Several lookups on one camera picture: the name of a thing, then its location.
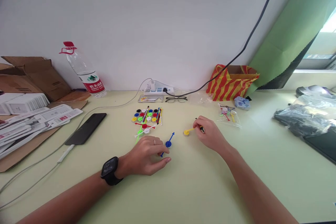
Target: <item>black cable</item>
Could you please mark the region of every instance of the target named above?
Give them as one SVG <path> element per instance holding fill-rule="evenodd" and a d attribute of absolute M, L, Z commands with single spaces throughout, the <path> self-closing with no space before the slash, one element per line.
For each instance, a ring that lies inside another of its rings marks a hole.
<path fill-rule="evenodd" d="M 246 40 L 246 42 L 245 42 L 245 45 L 244 45 L 244 47 L 243 47 L 243 49 L 240 51 L 240 53 L 238 53 L 237 54 L 237 56 L 236 57 L 234 57 L 215 77 L 213 77 L 211 80 L 209 80 L 209 81 L 207 81 L 203 86 L 201 86 L 199 89 L 197 89 L 197 90 L 195 90 L 195 91 L 191 91 L 191 92 L 189 92 L 189 93 L 186 93 L 186 94 L 181 94 L 181 95 L 179 95 L 179 96 L 176 96 L 176 95 L 173 95 L 173 94 L 169 94 L 167 91 L 166 91 L 166 94 L 168 94 L 168 95 L 170 95 L 170 96 L 174 96 L 174 97 L 181 97 L 181 96 L 186 96 L 186 95 L 190 95 L 190 94 L 192 94 L 192 93 L 195 93 L 195 92 L 197 92 L 197 91 L 200 91 L 202 88 L 204 88 L 204 86 L 206 85 L 206 84 L 208 84 L 209 82 L 211 82 L 211 81 L 213 81 L 214 79 L 216 79 L 217 77 L 218 77 L 218 75 L 221 73 L 221 72 L 223 72 L 233 61 L 235 61 L 244 51 L 245 51 L 245 49 L 246 49 L 246 47 L 247 47 L 247 44 L 249 43 L 249 41 L 250 41 L 250 39 L 251 39 L 251 37 L 252 37 L 252 35 L 253 35 L 253 33 L 254 33 L 254 31 L 256 30 L 256 28 L 258 27 L 258 25 L 259 25 L 259 23 L 260 23 L 260 21 L 261 21 L 261 19 L 262 19 L 262 17 L 263 17 L 263 15 L 264 15 L 264 13 L 265 13 L 265 10 L 266 10 L 266 7 L 267 7 L 267 5 L 268 5 L 268 2 L 269 2 L 270 0 L 266 0 L 266 3 L 265 3 L 265 5 L 264 5 L 264 7 L 263 7 L 263 10 L 262 10 L 262 12 L 261 12 L 261 14 L 260 14 L 260 16 L 259 16 L 259 19 L 258 19 L 258 21 L 257 21 L 257 23 L 255 24 L 255 26 L 254 26 L 254 28 L 253 28 L 253 30 L 251 31 L 251 33 L 250 33 L 250 35 L 249 35 L 249 37 L 248 37 L 248 39 Z"/>

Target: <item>watch screen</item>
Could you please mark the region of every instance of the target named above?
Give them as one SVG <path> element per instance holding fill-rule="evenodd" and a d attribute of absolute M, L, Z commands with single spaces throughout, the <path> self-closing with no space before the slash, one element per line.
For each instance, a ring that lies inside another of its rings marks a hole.
<path fill-rule="evenodd" d="M 106 174 L 109 174 L 111 171 L 113 171 L 115 169 L 116 164 L 117 164 L 117 159 L 115 159 L 115 158 L 107 161 L 103 166 L 103 170 L 101 171 L 101 175 L 105 176 Z"/>

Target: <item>cardboard sheet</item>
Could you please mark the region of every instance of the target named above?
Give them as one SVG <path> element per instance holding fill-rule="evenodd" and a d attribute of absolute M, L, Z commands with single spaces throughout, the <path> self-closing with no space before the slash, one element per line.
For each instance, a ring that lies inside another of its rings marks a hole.
<path fill-rule="evenodd" d="M 66 102 L 54 102 L 50 103 L 48 105 L 49 108 L 56 107 L 60 104 L 66 104 L 71 106 L 73 109 L 82 109 L 88 101 L 66 101 Z M 12 115 L 7 116 L 0 116 L 1 120 L 6 120 L 9 117 L 12 117 Z M 22 159 L 27 157 L 31 152 L 33 152 L 38 146 L 40 146 L 45 140 L 47 140 L 52 134 L 54 134 L 59 128 L 55 128 L 46 132 L 43 132 L 30 140 L 25 145 L 21 146 L 20 148 L 16 149 L 12 153 L 10 153 L 8 156 L 4 157 L 0 160 L 0 173 L 5 172 L 17 163 L 19 163 Z"/>

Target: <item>watch strap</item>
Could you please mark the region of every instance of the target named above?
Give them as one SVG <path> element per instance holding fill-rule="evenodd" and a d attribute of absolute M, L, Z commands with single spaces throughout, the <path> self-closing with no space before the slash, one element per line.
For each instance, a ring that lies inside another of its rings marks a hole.
<path fill-rule="evenodd" d="M 120 181 L 123 180 L 122 179 L 118 179 L 114 173 L 110 173 L 110 174 L 107 174 L 105 177 L 104 177 L 106 183 L 109 185 L 109 186 L 114 186 L 116 184 L 118 184 Z"/>

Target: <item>plastic water bottle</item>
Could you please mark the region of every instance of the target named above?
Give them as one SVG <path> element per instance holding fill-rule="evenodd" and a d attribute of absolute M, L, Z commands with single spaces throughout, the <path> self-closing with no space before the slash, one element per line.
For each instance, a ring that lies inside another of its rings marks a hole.
<path fill-rule="evenodd" d="M 70 66 L 83 82 L 86 89 L 92 96 L 100 98 L 106 95 L 106 90 L 91 62 L 81 53 L 71 41 L 63 42 L 65 48 L 62 48 L 60 54 L 66 54 Z"/>

